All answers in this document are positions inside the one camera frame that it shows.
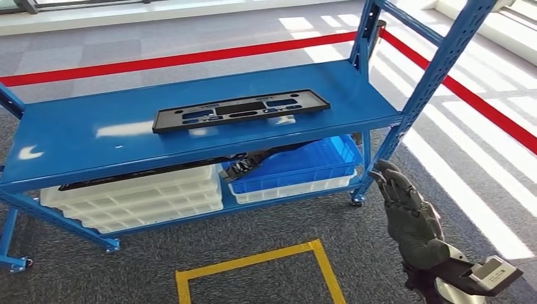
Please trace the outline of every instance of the white plastic bin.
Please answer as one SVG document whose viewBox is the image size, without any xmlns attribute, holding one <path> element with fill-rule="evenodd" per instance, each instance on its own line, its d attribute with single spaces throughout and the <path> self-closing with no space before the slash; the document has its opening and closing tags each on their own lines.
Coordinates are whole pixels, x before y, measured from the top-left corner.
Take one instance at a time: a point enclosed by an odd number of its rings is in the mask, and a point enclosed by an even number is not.
<svg viewBox="0 0 537 304">
<path fill-rule="evenodd" d="M 321 190 L 335 189 L 339 187 L 349 186 L 350 180 L 357 175 L 356 171 L 353 175 L 336 177 L 333 179 L 316 180 L 314 182 L 305 182 L 284 187 L 277 187 L 261 191 L 253 191 L 247 193 L 236 194 L 233 187 L 229 185 L 231 193 L 237 199 L 239 204 L 255 203 L 256 201 L 273 200 L 276 198 L 284 198 L 286 196 L 294 196 L 305 193 L 312 193 Z"/>
<path fill-rule="evenodd" d="M 101 233 L 223 209 L 216 166 L 180 170 L 108 184 L 41 190 L 40 202 Z"/>
</svg>

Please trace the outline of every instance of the white wall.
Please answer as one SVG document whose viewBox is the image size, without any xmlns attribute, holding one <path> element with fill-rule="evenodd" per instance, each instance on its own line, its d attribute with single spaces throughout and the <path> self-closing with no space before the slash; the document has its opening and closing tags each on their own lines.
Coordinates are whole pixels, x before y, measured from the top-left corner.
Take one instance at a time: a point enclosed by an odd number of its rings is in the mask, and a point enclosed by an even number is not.
<svg viewBox="0 0 537 304">
<path fill-rule="evenodd" d="M 0 35 L 79 29 L 101 25 L 205 16 L 266 8 L 285 8 L 338 1 L 349 0 L 263 0 L 246 2 L 235 0 L 166 0 L 155 1 L 150 4 L 132 3 L 43 11 L 37 15 L 19 13 L 0 15 Z"/>
<path fill-rule="evenodd" d="M 461 0 L 438 0 L 436 10 L 455 19 L 464 3 Z M 537 66 L 537 31 L 502 14 L 491 13 L 477 32 Z"/>
<path fill-rule="evenodd" d="M 438 0 L 398 0 L 393 2 L 403 9 L 431 10 L 436 7 L 437 1 Z"/>
</svg>

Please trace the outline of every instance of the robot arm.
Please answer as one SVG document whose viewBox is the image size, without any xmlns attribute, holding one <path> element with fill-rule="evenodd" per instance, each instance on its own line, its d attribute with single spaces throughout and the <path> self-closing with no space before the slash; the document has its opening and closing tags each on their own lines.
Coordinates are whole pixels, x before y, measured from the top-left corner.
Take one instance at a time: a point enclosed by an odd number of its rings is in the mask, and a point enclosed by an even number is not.
<svg viewBox="0 0 537 304">
<path fill-rule="evenodd" d="M 482 304 L 496 296 L 522 272 L 498 256 L 472 263 L 444 242 L 439 216 L 412 183 L 388 161 L 379 160 L 369 172 L 384 197 L 388 233 L 398 243 L 405 286 L 427 304 Z"/>
</svg>

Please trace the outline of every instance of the sunlight on floor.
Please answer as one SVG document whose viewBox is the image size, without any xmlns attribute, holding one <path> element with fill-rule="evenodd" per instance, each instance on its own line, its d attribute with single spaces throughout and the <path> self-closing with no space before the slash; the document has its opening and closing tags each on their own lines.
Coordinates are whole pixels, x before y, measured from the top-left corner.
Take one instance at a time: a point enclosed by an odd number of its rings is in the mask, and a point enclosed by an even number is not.
<svg viewBox="0 0 537 304">
<path fill-rule="evenodd" d="M 360 21 L 356 15 L 352 14 L 321 16 L 321 19 L 335 28 L 334 32 L 336 33 L 348 32 L 345 29 L 336 29 L 341 26 L 342 22 L 357 27 Z M 311 23 L 304 18 L 281 18 L 280 21 L 286 29 L 293 31 L 291 35 L 294 39 L 321 35 L 319 32 L 312 31 Z M 435 21 L 434 18 L 429 19 L 429 22 Z M 432 28 L 441 34 L 445 34 L 448 29 L 444 25 L 433 25 Z M 389 30 L 403 42 L 426 56 L 426 58 L 432 58 L 436 48 L 423 38 L 417 37 L 416 34 L 411 33 L 406 28 L 393 27 Z M 507 92 L 518 91 L 519 89 L 516 85 L 523 86 L 526 89 L 533 89 L 537 86 L 532 76 L 499 58 L 479 44 L 471 42 L 469 49 L 468 53 L 461 56 L 450 75 L 471 91 L 477 94 L 490 91 Z M 347 54 L 340 54 L 333 46 L 308 47 L 305 52 L 314 62 L 341 60 L 347 57 Z M 379 53 L 382 54 L 382 60 L 376 59 L 374 68 L 385 79 L 388 79 L 403 96 L 410 97 L 424 71 L 388 43 L 382 43 L 379 46 Z M 434 95 L 454 96 L 443 85 Z M 532 98 L 512 97 L 508 99 L 529 115 L 537 117 L 537 106 Z M 487 102 L 530 132 L 537 133 L 537 128 L 531 122 L 500 100 L 488 99 Z M 537 158 L 526 148 L 514 141 L 465 102 L 445 102 L 443 106 L 448 112 L 457 117 L 460 123 L 470 128 L 526 177 L 533 182 L 537 182 Z M 423 113 L 492 179 L 505 188 L 518 204 L 523 206 L 531 215 L 537 217 L 537 197 L 515 176 L 503 168 L 501 164 L 437 107 L 429 104 Z M 509 259 L 534 257 L 534 253 L 517 237 L 509 226 L 458 176 L 416 130 L 411 129 L 408 132 L 403 139 L 403 144 L 419 159 L 425 169 L 439 182 L 460 209 L 475 223 L 501 254 Z"/>
</svg>

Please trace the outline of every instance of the blue metal shelf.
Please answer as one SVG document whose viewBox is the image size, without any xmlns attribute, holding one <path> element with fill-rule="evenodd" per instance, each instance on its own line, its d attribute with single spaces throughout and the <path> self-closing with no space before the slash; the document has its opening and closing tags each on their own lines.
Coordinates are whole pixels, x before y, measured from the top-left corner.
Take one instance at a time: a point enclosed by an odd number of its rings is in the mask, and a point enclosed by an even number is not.
<svg viewBox="0 0 537 304">
<path fill-rule="evenodd" d="M 294 66 L 177 84 L 24 104 L 0 84 L 0 105 L 21 119 L 14 143 L 0 165 L 0 201 L 10 206 L 0 239 L 0 265 L 23 270 L 24 258 L 8 257 L 16 211 L 27 212 L 109 251 L 117 236 L 239 210 L 285 203 L 338 191 L 362 201 L 372 179 L 365 174 L 379 158 L 389 159 L 450 68 L 491 11 L 495 0 L 468 1 L 449 33 L 442 37 L 386 0 L 367 0 L 348 60 Z M 396 111 L 370 84 L 368 59 L 384 10 L 438 46 L 433 60 L 402 111 Z M 331 104 L 330 110 L 295 115 L 281 125 L 251 121 L 212 127 L 206 136 L 174 132 L 158 136 L 151 126 L 164 108 L 223 99 L 310 89 Z M 370 150 L 370 131 L 390 127 L 378 152 Z M 195 217 L 100 234 L 79 221 L 42 206 L 20 193 L 140 170 L 266 149 L 361 132 L 364 174 L 348 187 L 239 205 L 223 187 L 224 209 Z"/>
<path fill-rule="evenodd" d="M 301 89 L 313 90 L 331 109 L 296 115 L 294 124 L 273 126 L 257 120 L 219 125 L 213 127 L 216 135 L 207 137 L 151 131 L 160 109 Z M 387 127 L 402 120 L 345 60 L 28 104 L 0 189 L 40 189 Z"/>
</svg>

